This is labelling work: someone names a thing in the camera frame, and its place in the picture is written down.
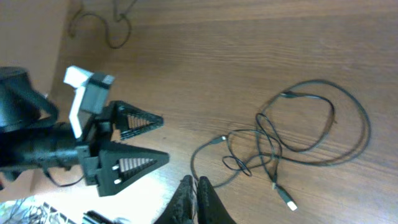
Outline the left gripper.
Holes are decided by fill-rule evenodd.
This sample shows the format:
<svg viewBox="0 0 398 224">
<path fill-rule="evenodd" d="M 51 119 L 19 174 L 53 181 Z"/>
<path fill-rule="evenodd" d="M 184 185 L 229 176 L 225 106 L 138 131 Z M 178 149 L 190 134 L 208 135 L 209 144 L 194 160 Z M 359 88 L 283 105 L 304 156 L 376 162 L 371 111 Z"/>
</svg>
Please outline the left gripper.
<svg viewBox="0 0 398 224">
<path fill-rule="evenodd" d="M 114 101 L 121 140 L 127 140 L 161 128 L 161 116 L 139 109 L 124 101 Z M 80 110 L 77 113 L 81 136 L 76 149 L 86 185 L 97 185 L 100 197 L 112 196 L 141 177 L 166 165 L 166 152 L 111 142 L 114 106 L 105 106 L 100 114 Z"/>
</svg>

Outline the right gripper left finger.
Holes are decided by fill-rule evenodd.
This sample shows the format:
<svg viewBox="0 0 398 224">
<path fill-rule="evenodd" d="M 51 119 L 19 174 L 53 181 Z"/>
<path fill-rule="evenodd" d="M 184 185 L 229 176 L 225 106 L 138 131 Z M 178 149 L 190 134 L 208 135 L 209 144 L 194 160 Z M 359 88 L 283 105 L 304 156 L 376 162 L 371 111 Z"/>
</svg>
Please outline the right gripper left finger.
<svg viewBox="0 0 398 224">
<path fill-rule="evenodd" d="M 186 175 L 154 224 L 193 224 L 193 177 Z"/>
</svg>

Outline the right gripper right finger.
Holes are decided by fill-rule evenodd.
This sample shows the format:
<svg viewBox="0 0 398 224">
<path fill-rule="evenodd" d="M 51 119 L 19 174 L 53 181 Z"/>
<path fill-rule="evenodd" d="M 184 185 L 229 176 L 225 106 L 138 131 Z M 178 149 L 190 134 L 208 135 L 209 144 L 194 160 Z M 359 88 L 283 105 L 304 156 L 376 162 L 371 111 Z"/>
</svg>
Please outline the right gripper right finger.
<svg viewBox="0 0 398 224">
<path fill-rule="evenodd" d="M 194 177 L 199 224 L 235 224 L 208 177 Z"/>
</svg>

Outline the black usb cable thin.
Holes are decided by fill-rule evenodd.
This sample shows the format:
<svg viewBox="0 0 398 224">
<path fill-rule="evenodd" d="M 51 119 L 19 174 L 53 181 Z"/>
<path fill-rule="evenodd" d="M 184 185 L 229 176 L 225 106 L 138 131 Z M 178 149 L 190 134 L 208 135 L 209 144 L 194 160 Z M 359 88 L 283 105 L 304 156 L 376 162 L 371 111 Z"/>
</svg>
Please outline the black usb cable thin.
<svg viewBox="0 0 398 224">
<path fill-rule="evenodd" d="M 216 188 L 228 185 L 240 174 L 251 177 L 256 168 L 261 168 L 265 172 L 272 188 L 278 188 L 278 166 L 282 159 L 282 144 L 265 131 L 255 129 L 232 130 L 196 148 L 190 158 L 190 171 L 196 181 L 199 181 L 195 165 L 197 155 L 202 150 L 218 144 L 224 144 L 226 147 L 226 155 L 221 157 L 222 165 L 233 173 L 226 180 L 216 184 Z"/>
</svg>

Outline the black usb cable long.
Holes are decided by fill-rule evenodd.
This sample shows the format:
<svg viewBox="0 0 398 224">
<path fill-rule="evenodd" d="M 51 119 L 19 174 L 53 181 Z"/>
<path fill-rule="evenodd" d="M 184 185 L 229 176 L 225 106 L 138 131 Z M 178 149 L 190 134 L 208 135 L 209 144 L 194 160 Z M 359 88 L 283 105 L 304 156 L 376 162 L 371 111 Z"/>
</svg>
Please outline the black usb cable long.
<svg viewBox="0 0 398 224">
<path fill-rule="evenodd" d="M 335 106 L 334 104 L 327 98 L 319 95 L 309 94 L 309 93 L 297 93 L 294 92 L 296 88 L 305 85 L 328 85 L 333 88 L 336 88 L 340 92 L 344 93 L 356 106 L 360 117 L 363 119 L 363 130 L 361 132 L 361 137 L 359 142 L 355 145 L 352 150 L 342 154 L 340 157 L 324 160 L 324 161 L 298 161 L 295 159 L 291 159 L 283 156 L 283 149 L 286 148 L 292 152 L 303 153 L 311 151 L 317 148 L 323 141 L 328 137 L 333 123 L 335 122 Z M 271 106 L 279 99 L 279 98 L 311 98 L 315 100 L 322 100 L 329 104 L 329 117 L 326 122 L 323 131 L 312 145 L 307 148 L 298 148 L 288 145 L 286 142 L 282 140 L 279 133 L 277 132 L 275 126 L 270 121 L 269 117 L 266 115 L 266 111 L 271 108 Z M 344 164 L 346 162 L 352 161 L 353 159 L 359 157 L 369 146 L 371 140 L 371 121 L 369 116 L 362 106 L 362 104 L 347 90 L 343 87 L 337 85 L 328 80 L 307 80 L 304 82 L 297 83 L 293 86 L 286 88 L 284 91 L 280 92 L 278 95 L 274 96 L 266 105 L 263 107 L 260 113 L 255 116 L 256 120 L 256 128 L 254 132 L 256 133 L 256 147 L 257 147 L 257 157 L 260 158 L 261 163 L 260 166 L 264 168 L 264 171 L 269 176 L 272 182 L 272 188 L 275 189 L 281 199 L 286 203 L 286 205 L 292 210 L 295 211 L 297 209 L 297 205 L 294 202 L 294 199 L 290 196 L 290 194 L 278 184 L 278 176 L 277 170 L 278 165 L 281 160 L 293 162 L 295 164 L 301 164 L 305 166 L 312 167 L 328 167 L 328 166 L 337 166 L 340 164 Z"/>
</svg>

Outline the black cable short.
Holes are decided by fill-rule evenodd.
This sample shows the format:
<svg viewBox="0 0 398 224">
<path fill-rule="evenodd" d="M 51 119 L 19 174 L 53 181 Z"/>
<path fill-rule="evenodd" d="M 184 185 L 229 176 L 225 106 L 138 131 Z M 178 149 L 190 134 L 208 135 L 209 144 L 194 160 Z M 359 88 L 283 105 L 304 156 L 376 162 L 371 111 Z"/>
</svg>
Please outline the black cable short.
<svg viewBox="0 0 398 224">
<path fill-rule="evenodd" d="M 133 7 L 137 4 L 138 0 L 132 0 L 128 4 L 128 6 L 123 9 L 119 10 L 119 1 L 117 0 L 112 0 L 111 1 L 111 12 L 112 12 L 112 17 L 113 21 L 116 23 L 123 22 L 125 23 L 127 27 L 127 33 L 125 35 L 125 38 L 123 38 L 123 41 L 115 44 L 111 40 L 111 29 L 110 29 L 110 24 L 109 22 L 99 14 L 91 11 L 86 11 L 85 10 L 85 2 L 84 0 L 79 0 L 78 5 L 79 8 L 78 10 L 74 13 L 72 18 L 70 19 L 70 22 L 68 23 L 67 27 L 67 34 L 68 36 L 72 39 L 76 37 L 77 35 L 77 28 L 78 24 L 83 20 L 88 17 L 92 17 L 100 21 L 101 25 L 104 28 L 104 42 L 107 45 L 108 48 L 110 49 L 120 49 L 122 48 L 125 44 L 128 43 L 131 34 L 132 34 L 132 23 L 131 20 L 128 18 L 128 14 L 132 11 Z"/>
</svg>

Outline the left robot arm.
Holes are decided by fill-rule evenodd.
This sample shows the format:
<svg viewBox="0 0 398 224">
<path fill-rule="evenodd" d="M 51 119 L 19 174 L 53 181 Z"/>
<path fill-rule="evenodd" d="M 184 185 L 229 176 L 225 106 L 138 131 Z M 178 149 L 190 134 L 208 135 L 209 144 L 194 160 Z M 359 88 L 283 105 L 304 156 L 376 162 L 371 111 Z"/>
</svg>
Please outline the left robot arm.
<svg viewBox="0 0 398 224">
<path fill-rule="evenodd" d="M 161 116 L 124 101 L 109 101 L 114 77 L 71 66 L 64 82 L 75 97 L 68 122 L 33 89 L 22 67 L 1 68 L 1 172 L 16 180 L 27 170 L 80 166 L 82 180 L 101 197 L 116 195 L 166 165 L 166 152 L 130 146 L 126 140 L 160 128 Z"/>
</svg>

